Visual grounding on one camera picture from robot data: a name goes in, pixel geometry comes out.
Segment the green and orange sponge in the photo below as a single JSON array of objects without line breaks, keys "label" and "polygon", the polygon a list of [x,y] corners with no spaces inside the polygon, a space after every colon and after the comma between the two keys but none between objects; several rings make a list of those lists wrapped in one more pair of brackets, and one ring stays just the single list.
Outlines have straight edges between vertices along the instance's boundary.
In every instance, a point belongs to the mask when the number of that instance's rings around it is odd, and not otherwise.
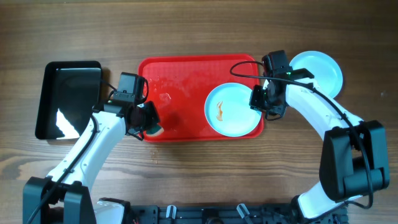
[{"label": "green and orange sponge", "polygon": [[159,124],[156,124],[153,127],[146,130],[146,135],[156,137],[156,136],[159,136],[160,134],[162,134],[163,132],[164,132],[163,127],[160,126]]}]

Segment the white plate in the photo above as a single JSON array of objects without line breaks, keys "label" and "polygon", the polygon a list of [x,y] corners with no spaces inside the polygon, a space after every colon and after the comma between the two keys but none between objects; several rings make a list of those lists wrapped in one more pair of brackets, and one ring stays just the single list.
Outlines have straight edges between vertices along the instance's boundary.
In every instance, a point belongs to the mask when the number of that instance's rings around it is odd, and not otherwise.
[{"label": "white plate", "polygon": [[217,133],[237,138],[257,127],[261,112],[251,109],[252,90],[240,83],[224,83],[210,91],[204,104],[205,118]]},{"label": "white plate", "polygon": [[340,93],[342,92],[342,89],[343,89],[343,84],[341,84],[339,87],[335,88],[334,99],[336,99],[340,95]]},{"label": "white plate", "polygon": [[334,98],[335,88],[343,84],[340,66],[329,55],[319,51],[306,51],[296,55],[290,66],[294,69],[306,68],[311,72],[322,90]]}]

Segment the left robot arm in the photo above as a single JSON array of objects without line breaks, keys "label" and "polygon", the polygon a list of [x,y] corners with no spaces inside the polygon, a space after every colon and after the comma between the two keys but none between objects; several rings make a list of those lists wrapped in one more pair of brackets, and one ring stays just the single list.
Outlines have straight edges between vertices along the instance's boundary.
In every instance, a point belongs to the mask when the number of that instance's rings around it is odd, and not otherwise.
[{"label": "left robot arm", "polygon": [[110,152],[125,136],[144,139],[159,115],[153,102],[111,100],[93,107],[83,134],[46,177],[31,177],[23,189],[24,223],[131,223],[131,204],[90,191]]}]

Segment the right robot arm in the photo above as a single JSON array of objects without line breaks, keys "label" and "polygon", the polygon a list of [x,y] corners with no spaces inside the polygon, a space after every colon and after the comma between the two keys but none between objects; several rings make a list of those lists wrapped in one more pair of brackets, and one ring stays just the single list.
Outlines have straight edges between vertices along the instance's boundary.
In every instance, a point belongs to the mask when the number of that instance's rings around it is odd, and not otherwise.
[{"label": "right robot arm", "polygon": [[249,105],[277,120],[289,106],[297,110],[323,140],[319,182],[291,202],[290,219],[310,223],[345,205],[357,205],[389,186],[386,131],[376,121],[363,121],[339,105],[306,69],[263,76],[255,85]]}]

